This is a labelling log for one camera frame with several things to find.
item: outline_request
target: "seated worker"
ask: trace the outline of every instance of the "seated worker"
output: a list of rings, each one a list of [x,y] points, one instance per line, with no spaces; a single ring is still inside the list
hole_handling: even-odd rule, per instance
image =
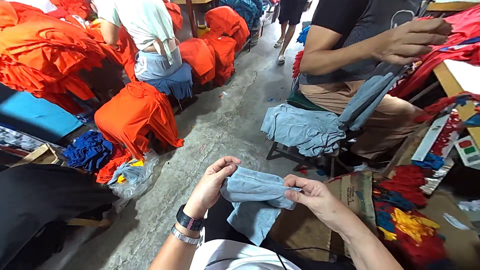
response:
[[[188,226],[195,226],[206,211],[220,203],[220,187],[241,161],[235,157],[223,157],[207,168],[202,179],[193,190],[180,216]],[[362,221],[336,199],[327,187],[315,180],[295,175],[285,177],[284,186],[300,187],[302,193],[288,190],[285,196],[306,205],[330,229],[339,233],[349,244],[349,251],[359,270],[401,270],[402,267],[385,246],[362,223]],[[187,229],[178,222],[174,225],[175,235],[170,234],[154,258],[149,270],[309,270],[309,269],[354,269],[351,264],[310,261],[316,264],[301,267],[293,264],[287,256],[278,256],[268,249],[239,243],[228,239],[205,241],[197,249],[200,233]]]
[[[104,19],[101,32],[105,42],[116,46],[123,25],[137,45],[137,79],[161,79],[180,68],[179,42],[162,0],[96,0],[95,5],[98,17]]]
[[[314,104],[341,114],[381,61],[409,64],[446,42],[451,25],[443,19],[411,21],[421,0],[320,0],[300,63],[300,92]],[[366,121],[363,135],[340,155],[360,170],[400,143],[415,128],[419,108],[386,95]]]

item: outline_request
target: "black wristwatch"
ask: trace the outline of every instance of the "black wristwatch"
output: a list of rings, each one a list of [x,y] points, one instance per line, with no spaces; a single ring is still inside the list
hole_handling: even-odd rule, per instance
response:
[[[204,219],[196,220],[185,215],[185,213],[183,213],[184,207],[185,205],[180,206],[179,211],[177,212],[178,223],[182,225],[182,227],[186,228],[187,230],[198,232],[202,227],[202,223]]]

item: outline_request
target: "black shorts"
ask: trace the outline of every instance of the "black shorts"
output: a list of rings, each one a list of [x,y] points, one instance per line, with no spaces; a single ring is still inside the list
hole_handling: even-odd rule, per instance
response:
[[[297,25],[300,23],[301,14],[307,0],[280,0],[280,15],[278,22],[282,25]]]

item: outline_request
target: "foot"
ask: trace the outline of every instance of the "foot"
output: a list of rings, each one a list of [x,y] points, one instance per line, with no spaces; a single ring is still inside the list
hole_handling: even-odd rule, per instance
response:
[[[276,49],[276,48],[279,48],[280,46],[282,46],[282,44],[283,44],[283,39],[284,39],[283,37],[279,38],[279,39],[276,41],[275,45],[273,45],[273,47]]]
[[[283,54],[280,54],[278,56],[278,58],[276,59],[276,64],[279,66],[285,64],[285,56]]]

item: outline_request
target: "white shirt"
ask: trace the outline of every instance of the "white shirt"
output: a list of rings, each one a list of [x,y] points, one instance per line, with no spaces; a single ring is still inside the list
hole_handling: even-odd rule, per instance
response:
[[[287,270],[301,270],[282,258]],[[284,270],[278,256],[265,248],[231,240],[202,244],[193,256],[190,270]]]
[[[171,52],[177,45],[172,18],[162,0],[96,0],[95,5],[100,18],[127,29],[139,50],[153,44],[161,54],[158,38],[173,63]]]

